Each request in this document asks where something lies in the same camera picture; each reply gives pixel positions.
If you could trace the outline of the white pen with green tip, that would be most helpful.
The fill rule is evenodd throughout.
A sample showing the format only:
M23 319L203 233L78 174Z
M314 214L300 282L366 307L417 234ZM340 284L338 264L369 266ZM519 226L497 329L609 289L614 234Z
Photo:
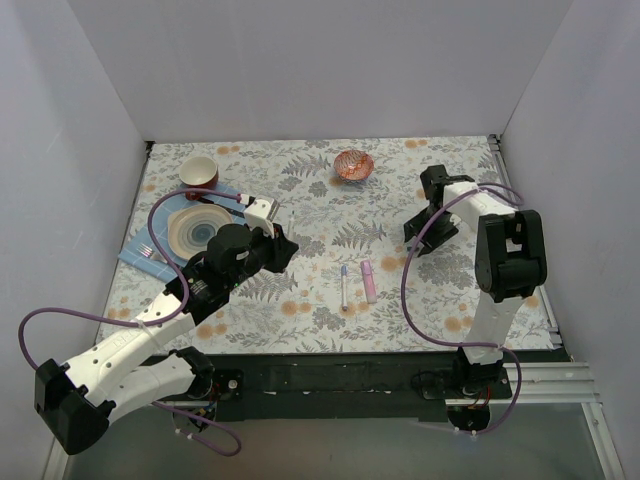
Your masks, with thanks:
M287 237L288 238L292 238L293 234L294 234L294 227L295 227L295 211L292 210L289 219L288 219L288 224L287 224Z

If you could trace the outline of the pink highlighter pen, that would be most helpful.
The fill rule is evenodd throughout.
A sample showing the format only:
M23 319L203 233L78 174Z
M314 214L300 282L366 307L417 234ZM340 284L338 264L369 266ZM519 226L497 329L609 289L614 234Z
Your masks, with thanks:
M360 263L360 268L367 303L375 304L377 302L377 292L371 262L369 260L363 260Z

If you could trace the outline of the white pen with blue tip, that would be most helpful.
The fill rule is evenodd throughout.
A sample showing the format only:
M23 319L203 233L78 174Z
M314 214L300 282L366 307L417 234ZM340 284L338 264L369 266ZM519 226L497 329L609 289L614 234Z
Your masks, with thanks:
M349 309L348 303L348 276L341 277L340 275L340 288L341 288L341 310L347 311Z

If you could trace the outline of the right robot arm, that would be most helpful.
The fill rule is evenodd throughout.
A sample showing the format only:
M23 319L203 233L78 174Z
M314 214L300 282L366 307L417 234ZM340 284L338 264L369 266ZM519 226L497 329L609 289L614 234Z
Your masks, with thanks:
M459 231L460 219L476 234L474 272L481 290L474 320L456 344L451 367L418 374L414 385L428 398L475 397L508 381L506 337L516 313L547 278L542 219L522 209L511 188L451 175L442 165L420 175L428 205L404 226L410 258L434 252Z

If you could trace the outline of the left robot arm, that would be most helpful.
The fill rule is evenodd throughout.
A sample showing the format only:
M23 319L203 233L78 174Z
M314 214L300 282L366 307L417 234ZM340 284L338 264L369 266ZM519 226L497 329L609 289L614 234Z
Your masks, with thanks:
M267 235L260 228L225 225L137 318L63 364L41 364L35 410L64 451L87 450L116 420L154 401L208 396L214 367L196 348L172 350L152 366L145 360L225 306L231 292L256 273L284 272L298 249L281 226Z

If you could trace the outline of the floral tablecloth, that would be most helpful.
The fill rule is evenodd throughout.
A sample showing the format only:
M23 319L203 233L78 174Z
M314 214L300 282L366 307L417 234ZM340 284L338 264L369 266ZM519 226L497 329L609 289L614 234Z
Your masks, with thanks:
M336 156L361 150L374 170L346 182ZM286 272L262 272L174 348L216 353L384 352L431 350L437 340L462 341L479 299L475 236L461 225L435 252L408 256L403 225L426 204L419 176L442 164L453 175L496 182L499 173L483 137L157 144L150 151L130 230L179 184L191 157L220 167L223 184L280 203L287 231L295 211L299 245ZM377 302L368 304L360 263L369 260ZM347 311L341 310L340 268L348 268Z

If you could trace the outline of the orange patterned bowl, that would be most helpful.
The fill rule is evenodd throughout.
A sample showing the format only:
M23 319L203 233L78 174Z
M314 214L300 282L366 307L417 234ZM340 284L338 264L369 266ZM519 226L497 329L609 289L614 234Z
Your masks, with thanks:
M336 156L334 170L343 181L361 182L373 172L374 160L364 151L346 150Z

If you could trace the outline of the beige plate with blue rings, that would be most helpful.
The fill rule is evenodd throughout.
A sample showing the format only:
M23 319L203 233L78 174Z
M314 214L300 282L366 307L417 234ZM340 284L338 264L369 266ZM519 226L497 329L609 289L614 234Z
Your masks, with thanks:
M169 248L177 257L189 260L206 251L218 230L232 222L232 216L217 205L199 204L176 211L168 217Z

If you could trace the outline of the red ceramic mug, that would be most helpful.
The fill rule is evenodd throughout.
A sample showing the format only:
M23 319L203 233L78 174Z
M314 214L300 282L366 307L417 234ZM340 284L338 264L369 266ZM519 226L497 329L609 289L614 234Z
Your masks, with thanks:
M218 164L210 157L191 157L181 165L179 179L189 188L214 189L219 180Z

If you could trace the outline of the blue checked cloth napkin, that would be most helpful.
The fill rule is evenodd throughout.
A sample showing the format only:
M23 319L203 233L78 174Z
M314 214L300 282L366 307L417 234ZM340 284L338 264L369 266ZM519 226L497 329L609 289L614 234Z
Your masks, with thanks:
M164 201L153 215L152 230L169 258L179 267L201 250L223 225L233 221L243 225L244 206L233 199L218 195L206 195L198 201L189 201L184 195ZM123 247L118 258L126 264L169 282L176 274L152 242L147 220Z

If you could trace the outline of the black handled fork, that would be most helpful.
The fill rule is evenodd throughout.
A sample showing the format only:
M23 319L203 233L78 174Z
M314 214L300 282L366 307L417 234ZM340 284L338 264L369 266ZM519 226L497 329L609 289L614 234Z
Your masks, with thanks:
M167 263L167 260L160 254L158 253L156 250L154 250L153 248L151 248L148 245L145 244L139 244L136 247L137 252L144 258L151 260L151 261L155 261L155 262L160 262L160 263Z

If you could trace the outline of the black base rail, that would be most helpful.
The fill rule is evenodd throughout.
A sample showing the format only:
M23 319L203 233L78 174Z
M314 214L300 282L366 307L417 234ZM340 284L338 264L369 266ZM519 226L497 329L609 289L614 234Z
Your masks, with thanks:
M154 355L97 405L106 421L154 401L202 402L221 421L416 418L444 422L448 399L509 400L513 360L466 367L461 354Z

